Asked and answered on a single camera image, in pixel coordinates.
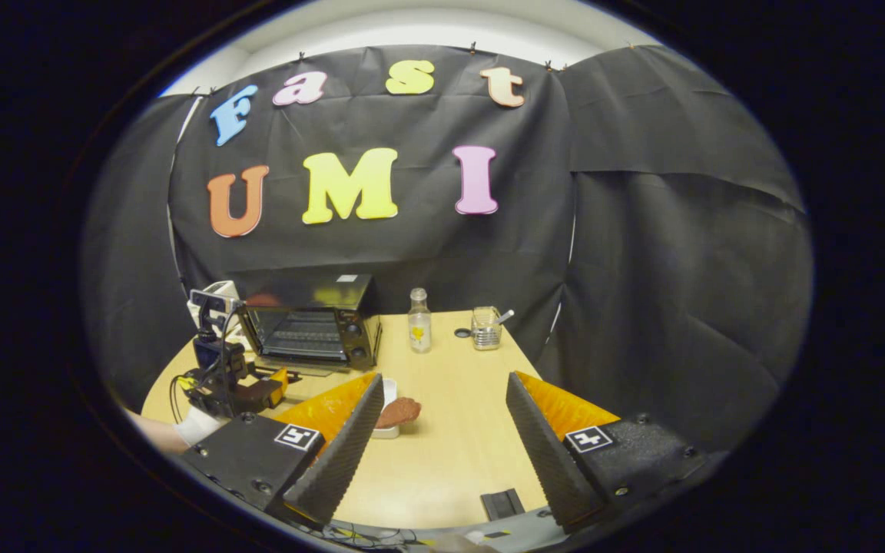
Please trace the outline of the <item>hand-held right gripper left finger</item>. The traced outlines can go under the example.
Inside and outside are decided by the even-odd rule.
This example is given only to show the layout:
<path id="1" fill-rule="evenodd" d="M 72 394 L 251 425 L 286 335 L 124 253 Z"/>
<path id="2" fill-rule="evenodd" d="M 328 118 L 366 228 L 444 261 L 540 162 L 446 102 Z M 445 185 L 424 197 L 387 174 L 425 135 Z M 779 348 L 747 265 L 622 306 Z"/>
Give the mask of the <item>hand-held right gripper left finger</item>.
<path id="1" fill-rule="evenodd" d="M 319 531 L 340 506 L 383 407 L 383 377 L 368 373 L 277 418 L 238 414 L 182 459 L 250 507 Z"/>

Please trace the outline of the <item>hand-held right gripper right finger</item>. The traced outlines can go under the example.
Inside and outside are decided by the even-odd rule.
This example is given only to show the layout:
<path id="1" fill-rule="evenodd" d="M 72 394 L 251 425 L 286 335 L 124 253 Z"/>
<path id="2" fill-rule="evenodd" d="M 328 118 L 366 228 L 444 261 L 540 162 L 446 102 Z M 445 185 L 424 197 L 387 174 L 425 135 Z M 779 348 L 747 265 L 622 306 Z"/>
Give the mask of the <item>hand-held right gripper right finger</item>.
<path id="1" fill-rule="evenodd" d="M 622 418 L 523 372 L 507 378 L 505 403 L 566 533 L 641 518 L 711 466 L 705 449 L 650 414 Z"/>

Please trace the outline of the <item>brown meat slice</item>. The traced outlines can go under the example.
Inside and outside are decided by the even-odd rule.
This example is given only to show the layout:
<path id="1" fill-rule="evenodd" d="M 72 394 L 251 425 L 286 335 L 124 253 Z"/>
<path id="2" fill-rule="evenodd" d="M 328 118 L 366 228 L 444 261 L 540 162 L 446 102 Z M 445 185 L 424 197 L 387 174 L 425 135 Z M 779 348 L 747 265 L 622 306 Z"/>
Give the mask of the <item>brown meat slice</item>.
<path id="1" fill-rule="evenodd" d="M 397 398 L 382 409 L 376 430 L 390 429 L 418 419 L 422 410 L 420 402 L 412 398 Z"/>

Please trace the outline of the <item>white toaster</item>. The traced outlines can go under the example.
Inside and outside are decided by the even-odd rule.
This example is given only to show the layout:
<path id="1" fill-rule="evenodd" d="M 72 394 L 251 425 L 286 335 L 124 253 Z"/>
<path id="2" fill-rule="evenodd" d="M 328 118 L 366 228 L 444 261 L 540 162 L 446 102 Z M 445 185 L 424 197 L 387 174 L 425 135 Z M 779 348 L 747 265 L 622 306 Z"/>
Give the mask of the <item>white toaster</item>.
<path id="1" fill-rule="evenodd" d="M 187 310 L 198 329 L 211 330 L 216 337 L 221 337 L 225 330 L 230 333 L 236 325 L 231 321 L 224 326 L 239 299 L 234 281 L 217 281 L 210 286 L 191 290 Z"/>

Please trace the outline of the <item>black electric oven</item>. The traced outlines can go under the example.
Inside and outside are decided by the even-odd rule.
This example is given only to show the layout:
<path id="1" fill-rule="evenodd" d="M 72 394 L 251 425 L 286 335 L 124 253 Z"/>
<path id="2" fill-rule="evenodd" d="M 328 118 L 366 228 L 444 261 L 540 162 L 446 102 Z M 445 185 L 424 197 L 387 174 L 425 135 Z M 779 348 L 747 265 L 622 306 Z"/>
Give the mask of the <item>black electric oven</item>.
<path id="1" fill-rule="evenodd" d="M 382 342 L 378 300 L 372 274 L 278 273 L 259 280 L 237 316 L 259 356 L 367 371 Z"/>

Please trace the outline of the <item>clear glass bottle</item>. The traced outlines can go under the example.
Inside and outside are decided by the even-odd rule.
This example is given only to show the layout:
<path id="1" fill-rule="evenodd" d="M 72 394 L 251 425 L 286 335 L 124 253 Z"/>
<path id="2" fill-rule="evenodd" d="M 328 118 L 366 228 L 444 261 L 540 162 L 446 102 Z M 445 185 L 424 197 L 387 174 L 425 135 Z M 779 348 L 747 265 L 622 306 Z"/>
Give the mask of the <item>clear glass bottle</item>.
<path id="1" fill-rule="evenodd" d="M 432 319 L 427 297 L 427 290 L 421 287 L 413 288 L 409 294 L 408 336 L 415 353 L 428 353 L 432 349 Z"/>

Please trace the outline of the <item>white rectangular dish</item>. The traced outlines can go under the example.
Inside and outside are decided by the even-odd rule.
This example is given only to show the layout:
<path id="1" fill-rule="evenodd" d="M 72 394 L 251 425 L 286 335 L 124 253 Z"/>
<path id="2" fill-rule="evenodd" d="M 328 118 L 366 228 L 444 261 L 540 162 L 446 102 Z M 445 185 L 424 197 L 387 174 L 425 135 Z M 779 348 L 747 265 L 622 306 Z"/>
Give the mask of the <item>white rectangular dish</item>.
<path id="1" fill-rule="evenodd" d="M 387 406 L 390 405 L 391 402 L 398 399 L 398 386 L 397 382 L 390 378 L 383 378 L 383 395 L 384 402 L 383 407 L 380 412 L 383 414 Z M 393 425 L 386 428 L 376 428 L 372 431 L 371 438 L 372 439 L 394 439 L 398 437 L 400 434 L 400 426 Z"/>

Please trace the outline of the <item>small black rectangular block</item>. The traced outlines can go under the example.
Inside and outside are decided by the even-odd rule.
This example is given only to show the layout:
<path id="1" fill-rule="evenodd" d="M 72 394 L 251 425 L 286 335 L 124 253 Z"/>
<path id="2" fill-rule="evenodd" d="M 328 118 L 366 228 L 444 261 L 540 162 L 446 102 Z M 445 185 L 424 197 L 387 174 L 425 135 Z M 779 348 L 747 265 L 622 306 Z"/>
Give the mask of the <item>small black rectangular block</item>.
<path id="1" fill-rule="evenodd" d="M 526 513 L 519 493 L 514 488 L 501 492 L 481 494 L 480 500 L 489 522 L 516 517 Z"/>

